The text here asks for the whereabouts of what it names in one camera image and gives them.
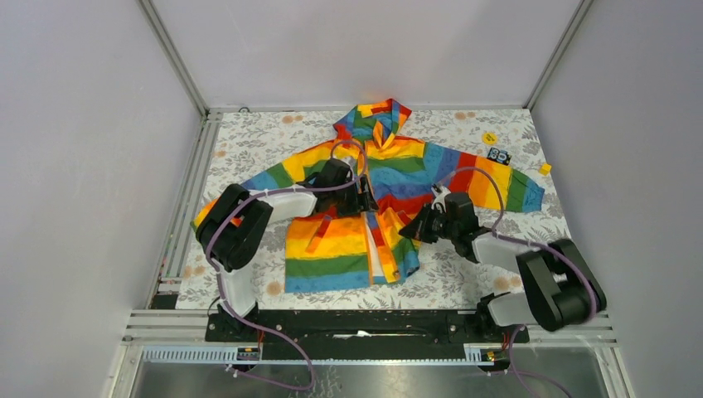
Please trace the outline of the small yellow cube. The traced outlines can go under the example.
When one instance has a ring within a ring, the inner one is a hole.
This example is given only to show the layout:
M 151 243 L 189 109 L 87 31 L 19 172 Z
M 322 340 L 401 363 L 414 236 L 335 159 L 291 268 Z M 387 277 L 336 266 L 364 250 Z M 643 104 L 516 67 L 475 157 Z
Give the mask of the small yellow cube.
M 542 176 L 548 176 L 551 172 L 551 169 L 552 169 L 552 166 L 549 163 L 543 163 L 540 166 L 538 172 Z

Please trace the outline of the small black printed card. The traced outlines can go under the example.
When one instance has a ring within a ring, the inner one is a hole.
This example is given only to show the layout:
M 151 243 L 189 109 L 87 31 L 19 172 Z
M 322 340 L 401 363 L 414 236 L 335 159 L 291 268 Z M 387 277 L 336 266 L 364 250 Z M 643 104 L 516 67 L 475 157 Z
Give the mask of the small black printed card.
M 506 166 L 511 162 L 511 154 L 506 150 L 501 150 L 498 148 L 489 148 L 487 158 L 495 163 Z

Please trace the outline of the rainbow striped hooded jacket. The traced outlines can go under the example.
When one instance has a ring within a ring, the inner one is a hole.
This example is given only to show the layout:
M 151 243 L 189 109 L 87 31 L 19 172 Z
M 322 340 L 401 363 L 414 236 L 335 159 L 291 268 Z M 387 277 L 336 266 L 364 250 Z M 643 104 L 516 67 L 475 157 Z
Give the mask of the rainbow striped hooded jacket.
M 373 204 L 364 211 L 327 205 L 296 216 L 285 243 L 285 289 L 317 293 L 405 281 L 419 269 L 419 242 L 400 231 L 442 177 L 482 208 L 539 211 L 544 189 L 524 173 L 471 153 L 410 138 L 410 110 L 393 99 L 359 105 L 334 124 L 337 136 L 296 153 L 244 182 L 255 191 L 316 182 L 331 156 L 350 156 Z

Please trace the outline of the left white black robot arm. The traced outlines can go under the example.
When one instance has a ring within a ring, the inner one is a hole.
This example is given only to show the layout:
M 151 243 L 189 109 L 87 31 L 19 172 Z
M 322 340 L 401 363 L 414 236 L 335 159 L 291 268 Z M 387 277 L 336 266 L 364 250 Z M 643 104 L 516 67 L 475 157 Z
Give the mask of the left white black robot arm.
M 330 209 L 339 216 L 357 216 L 377 208 L 367 176 L 336 158 L 290 187 L 255 190 L 230 184 L 192 221 L 196 241 L 216 272 L 220 306 L 228 314 L 225 330 L 239 341 L 256 333 L 249 263 L 269 224 Z

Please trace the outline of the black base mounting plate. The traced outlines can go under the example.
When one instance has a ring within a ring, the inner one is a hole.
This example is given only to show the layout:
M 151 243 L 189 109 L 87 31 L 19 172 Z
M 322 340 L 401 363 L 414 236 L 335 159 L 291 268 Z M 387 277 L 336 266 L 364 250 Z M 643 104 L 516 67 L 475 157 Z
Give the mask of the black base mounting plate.
M 313 347 L 350 347 L 356 342 L 382 352 L 431 344 L 484 345 L 496 354 L 509 342 L 527 343 L 527 331 L 490 327 L 473 310 L 264 310 L 243 321 L 222 307 L 209 314 L 207 342 L 289 346 L 300 355 Z

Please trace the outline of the yellow round token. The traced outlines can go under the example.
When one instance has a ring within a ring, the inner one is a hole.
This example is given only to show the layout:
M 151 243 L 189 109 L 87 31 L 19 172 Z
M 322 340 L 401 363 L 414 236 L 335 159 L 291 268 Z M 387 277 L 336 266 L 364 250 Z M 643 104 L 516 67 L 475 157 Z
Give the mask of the yellow round token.
M 486 145 L 495 145 L 497 143 L 497 136 L 494 132 L 485 132 L 482 135 L 482 141 Z

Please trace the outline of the floral patterned table mat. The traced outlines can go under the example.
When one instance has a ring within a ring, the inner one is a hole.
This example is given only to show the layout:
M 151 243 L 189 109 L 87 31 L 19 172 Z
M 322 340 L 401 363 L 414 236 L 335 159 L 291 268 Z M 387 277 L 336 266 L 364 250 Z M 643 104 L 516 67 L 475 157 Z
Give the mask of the floral patterned table mat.
M 338 111 L 228 113 L 211 153 L 201 204 L 233 182 L 243 182 L 292 154 L 334 137 Z M 484 225 L 497 224 L 503 235 L 549 242 L 570 235 L 553 180 L 538 170 L 546 162 L 529 111 L 525 109 L 416 110 L 401 130 L 445 147 L 484 156 L 485 132 L 511 154 L 511 165 L 545 189 L 542 209 L 529 214 L 478 213 Z M 476 265 L 458 256 L 445 240 L 423 245 L 420 270 L 402 284 L 367 289 L 287 294 L 284 292 L 284 222 L 268 227 L 252 262 L 252 284 L 265 309 L 432 309 L 471 308 L 483 296 L 518 292 L 519 276 L 494 265 Z

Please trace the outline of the perforated aluminium rail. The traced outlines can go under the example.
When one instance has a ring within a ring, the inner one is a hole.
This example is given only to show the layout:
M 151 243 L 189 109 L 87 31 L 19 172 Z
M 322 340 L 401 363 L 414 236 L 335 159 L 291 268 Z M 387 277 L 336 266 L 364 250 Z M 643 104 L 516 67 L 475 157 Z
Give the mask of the perforated aluminium rail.
M 308 352 L 312 364 L 361 365 L 366 363 L 439 366 L 492 366 L 505 361 L 503 353 L 492 354 L 487 348 L 468 344 L 431 344 L 425 347 L 394 347 L 382 352 L 361 342 L 350 347 L 313 347 Z M 244 346 L 147 346 L 142 359 L 146 362 L 215 364 L 215 365 L 303 365 L 302 356 L 289 346 L 265 344 Z

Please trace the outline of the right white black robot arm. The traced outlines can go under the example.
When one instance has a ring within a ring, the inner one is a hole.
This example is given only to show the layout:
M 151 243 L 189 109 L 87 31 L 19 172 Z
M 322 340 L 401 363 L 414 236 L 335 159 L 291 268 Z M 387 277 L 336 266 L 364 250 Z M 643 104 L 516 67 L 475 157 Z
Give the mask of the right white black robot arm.
M 508 326 L 528 323 L 558 331 L 587 323 L 607 307 L 603 290 L 572 240 L 542 244 L 500 235 L 480 224 L 466 193 L 438 195 L 400 235 L 423 243 L 448 240 L 466 260 L 519 274 L 520 293 L 489 294 L 477 304 L 475 328 L 483 340 L 495 342 Z

